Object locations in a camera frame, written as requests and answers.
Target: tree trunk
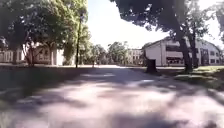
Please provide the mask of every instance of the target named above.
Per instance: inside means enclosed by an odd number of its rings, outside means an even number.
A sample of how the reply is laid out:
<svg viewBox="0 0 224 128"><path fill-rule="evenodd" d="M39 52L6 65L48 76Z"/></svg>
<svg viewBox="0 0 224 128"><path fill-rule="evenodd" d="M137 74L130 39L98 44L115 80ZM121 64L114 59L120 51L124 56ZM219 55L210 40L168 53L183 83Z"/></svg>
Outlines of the tree trunk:
<svg viewBox="0 0 224 128"><path fill-rule="evenodd" d="M17 64L17 49L16 48L13 48L12 64L13 65Z"/></svg>
<svg viewBox="0 0 224 128"><path fill-rule="evenodd" d="M30 48L30 50L31 50L31 67L34 67L35 65L34 49Z"/></svg>
<svg viewBox="0 0 224 128"><path fill-rule="evenodd" d="M156 60L147 59L147 73L157 73Z"/></svg>
<svg viewBox="0 0 224 128"><path fill-rule="evenodd" d="M192 52L192 63L194 68L198 68L198 59L197 59L197 50L196 50L196 44L194 39L190 39L190 45L191 45L191 52Z"/></svg>
<svg viewBox="0 0 224 128"><path fill-rule="evenodd" d="M186 40L184 38L179 39L180 48L183 54L185 72L192 71L192 61L189 56L189 50L187 48Z"/></svg>
<svg viewBox="0 0 224 128"><path fill-rule="evenodd" d="M53 65L53 56L52 56L52 54L53 54L53 50L51 49L51 48L49 48L49 58L50 58L50 62L49 62L49 64L50 65Z"/></svg>

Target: pole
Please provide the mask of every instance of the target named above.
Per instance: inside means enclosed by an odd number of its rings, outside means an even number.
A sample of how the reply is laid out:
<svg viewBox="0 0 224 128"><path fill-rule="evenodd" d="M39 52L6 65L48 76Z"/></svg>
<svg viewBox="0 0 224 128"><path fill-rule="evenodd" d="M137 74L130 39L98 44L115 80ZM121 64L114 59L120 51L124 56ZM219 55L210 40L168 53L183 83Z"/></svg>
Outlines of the pole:
<svg viewBox="0 0 224 128"><path fill-rule="evenodd" d="M82 17L80 16L80 20L79 20L79 30L78 30L78 39L77 39L77 49L76 49L76 65L75 67L78 68L78 64L79 64L79 37L80 37L80 32L81 32L81 25L82 25Z"/></svg>

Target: street lamp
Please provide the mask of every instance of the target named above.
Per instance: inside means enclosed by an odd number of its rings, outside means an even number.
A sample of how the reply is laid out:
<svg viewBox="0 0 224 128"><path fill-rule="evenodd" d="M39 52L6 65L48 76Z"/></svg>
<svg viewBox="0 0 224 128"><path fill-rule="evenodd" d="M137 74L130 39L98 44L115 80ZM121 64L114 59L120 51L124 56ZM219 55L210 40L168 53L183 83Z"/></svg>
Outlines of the street lamp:
<svg viewBox="0 0 224 128"><path fill-rule="evenodd" d="M79 40L80 40L80 34L81 34L81 26L82 26L82 20L84 19L84 11L83 9L81 9L79 11L79 30L78 30L78 39L77 39L77 49L76 49L76 68L78 68L78 64L79 64Z"/></svg>

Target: roof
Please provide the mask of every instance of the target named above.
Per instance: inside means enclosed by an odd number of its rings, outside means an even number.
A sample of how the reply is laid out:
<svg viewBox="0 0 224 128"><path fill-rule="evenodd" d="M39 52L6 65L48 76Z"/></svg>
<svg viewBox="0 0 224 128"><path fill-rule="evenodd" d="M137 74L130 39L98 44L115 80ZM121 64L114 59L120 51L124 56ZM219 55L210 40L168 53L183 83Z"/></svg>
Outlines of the roof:
<svg viewBox="0 0 224 128"><path fill-rule="evenodd" d="M161 41L169 41L169 40L171 40L171 38L170 38L169 36L167 36L167 37L165 37L165 38L163 38L163 39L161 39L161 40L158 40L158 41L156 41L156 42L146 43L146 44L142 47L142 49L151 47L151 46L153 46L153 45L156 45L156 44L160 43Z"/></svg>

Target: lamp post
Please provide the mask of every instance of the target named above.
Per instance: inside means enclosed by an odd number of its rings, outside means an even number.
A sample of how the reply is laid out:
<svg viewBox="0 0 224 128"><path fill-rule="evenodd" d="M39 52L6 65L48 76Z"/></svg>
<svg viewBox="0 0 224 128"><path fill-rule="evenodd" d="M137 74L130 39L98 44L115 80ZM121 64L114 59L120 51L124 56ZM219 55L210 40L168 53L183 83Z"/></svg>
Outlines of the lamp post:
<svg viewBox="0 0 224 128"><path fill-rule="evenodd" d="M78 39L77 39L77 47L76 47L76 65L75 67L78 68L79 64L79 40L80 40L80 34L81 34L81 25L83 20L83 12L80 10L80 18L79 18L79 30L78 30Z"/></svg>

